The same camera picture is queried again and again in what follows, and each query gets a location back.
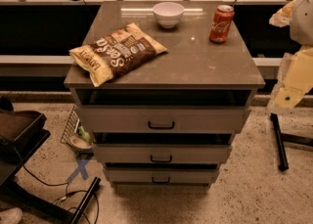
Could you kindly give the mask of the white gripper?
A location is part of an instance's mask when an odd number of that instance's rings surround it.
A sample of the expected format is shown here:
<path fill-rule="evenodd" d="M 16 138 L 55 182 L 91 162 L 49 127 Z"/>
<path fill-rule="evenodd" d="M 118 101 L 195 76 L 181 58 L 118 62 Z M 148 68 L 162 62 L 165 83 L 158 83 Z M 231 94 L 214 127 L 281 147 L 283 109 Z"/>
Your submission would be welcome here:
<path fill-rule="evenodd" d="M 285 54 L 282 66 L 282 86 L 272 90 L 267 109 L 281 114 L 293 109 L 313 88 L 313 48 L 302 47 L 295 54 Z"/>

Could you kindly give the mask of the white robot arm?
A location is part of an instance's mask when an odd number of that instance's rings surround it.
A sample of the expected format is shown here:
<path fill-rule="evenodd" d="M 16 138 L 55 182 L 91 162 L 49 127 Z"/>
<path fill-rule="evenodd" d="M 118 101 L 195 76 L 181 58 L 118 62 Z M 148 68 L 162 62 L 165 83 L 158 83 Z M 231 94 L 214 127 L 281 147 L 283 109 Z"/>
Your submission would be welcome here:
<path fill-rule="evenodd" d="M 270 24 L 288 25 L 291 39 L 301 45 L 294 54 L 285 53 L 267 105 L 280 114 L 294 108 L 313 88 L 313 0 L 293 0 L 274 14 Z"/>

